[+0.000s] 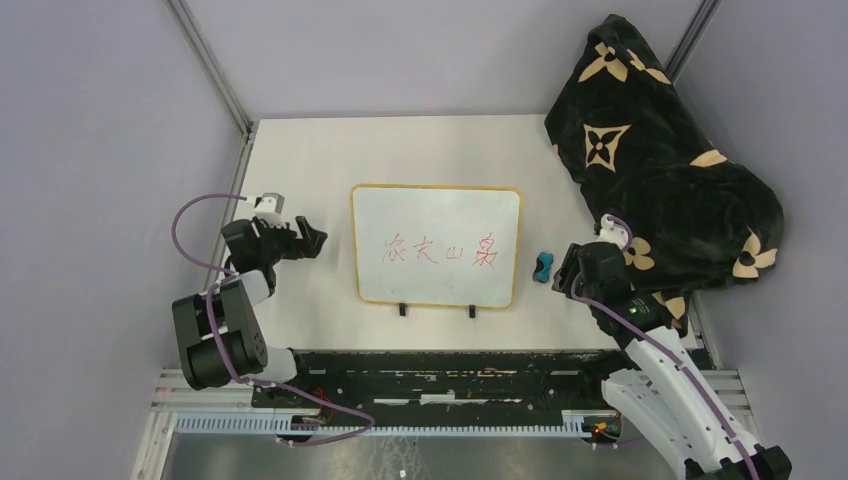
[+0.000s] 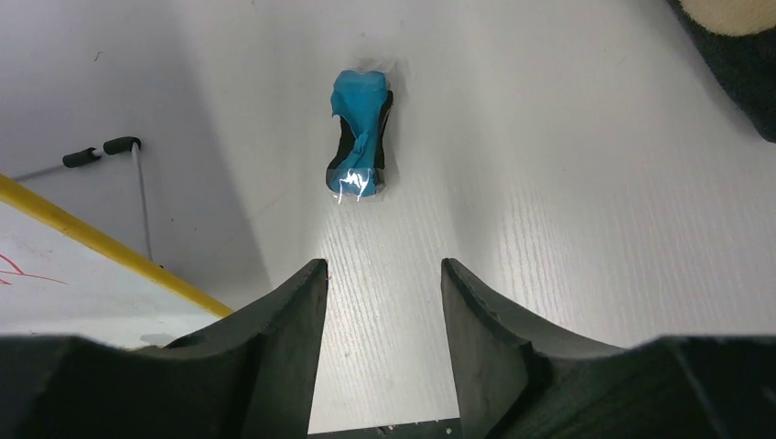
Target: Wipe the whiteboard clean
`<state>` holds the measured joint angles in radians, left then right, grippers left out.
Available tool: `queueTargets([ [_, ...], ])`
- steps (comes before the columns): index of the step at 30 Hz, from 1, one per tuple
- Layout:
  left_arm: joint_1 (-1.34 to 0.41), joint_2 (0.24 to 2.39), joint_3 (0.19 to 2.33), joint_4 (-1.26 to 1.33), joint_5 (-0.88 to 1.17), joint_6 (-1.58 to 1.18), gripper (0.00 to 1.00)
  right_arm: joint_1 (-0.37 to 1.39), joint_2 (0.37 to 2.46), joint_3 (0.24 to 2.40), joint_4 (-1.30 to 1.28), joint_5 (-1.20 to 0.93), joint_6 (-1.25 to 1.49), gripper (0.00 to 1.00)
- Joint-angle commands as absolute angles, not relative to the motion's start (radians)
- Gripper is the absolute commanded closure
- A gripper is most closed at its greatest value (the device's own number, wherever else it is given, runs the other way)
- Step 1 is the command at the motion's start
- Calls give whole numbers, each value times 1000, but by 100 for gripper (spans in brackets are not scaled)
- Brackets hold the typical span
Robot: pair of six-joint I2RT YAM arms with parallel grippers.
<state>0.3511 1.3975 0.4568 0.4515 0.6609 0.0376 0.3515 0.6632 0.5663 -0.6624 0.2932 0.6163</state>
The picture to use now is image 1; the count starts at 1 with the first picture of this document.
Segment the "blue black whiteboard eraser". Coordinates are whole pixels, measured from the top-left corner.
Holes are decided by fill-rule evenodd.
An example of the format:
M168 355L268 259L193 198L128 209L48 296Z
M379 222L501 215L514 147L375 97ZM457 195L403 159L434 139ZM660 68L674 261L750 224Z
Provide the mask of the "blue black whiteboard eraser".
M532 279L537 283L548 283L551 276L551 269L554 263L554 256L550 252L541 252L536 257L536 266L532 275Z

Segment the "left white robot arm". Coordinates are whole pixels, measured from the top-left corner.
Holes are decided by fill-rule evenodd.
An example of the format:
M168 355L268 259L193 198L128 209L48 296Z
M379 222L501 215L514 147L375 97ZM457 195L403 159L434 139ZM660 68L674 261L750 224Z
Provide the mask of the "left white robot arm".
M181 370L191 388L222 387L268 366L269 347L254 307L274 295L279 262L314 259L328 239L304 216L296 224L297 230L274 227L254 217L225 225L232 272L211 291L172 303Z

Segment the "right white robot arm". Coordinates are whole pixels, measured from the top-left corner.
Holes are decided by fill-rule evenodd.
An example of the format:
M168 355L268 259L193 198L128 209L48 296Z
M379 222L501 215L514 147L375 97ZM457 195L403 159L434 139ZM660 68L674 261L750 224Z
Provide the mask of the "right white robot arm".
M632 286L618 245L571 245L552 287L588 306L627 358L614 372L595 369L579 378L584 403L622 413L681 479L790 477L784 450L763 446L708 384L669 310Z

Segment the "yellow framed whiteboard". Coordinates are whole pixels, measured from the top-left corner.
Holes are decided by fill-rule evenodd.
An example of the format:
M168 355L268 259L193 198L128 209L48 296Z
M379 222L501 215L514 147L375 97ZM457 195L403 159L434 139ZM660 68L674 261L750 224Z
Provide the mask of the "yellow framed whiteboard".
M359 184L351 189L350 207L362 301L475 310L513 304L519 190Z

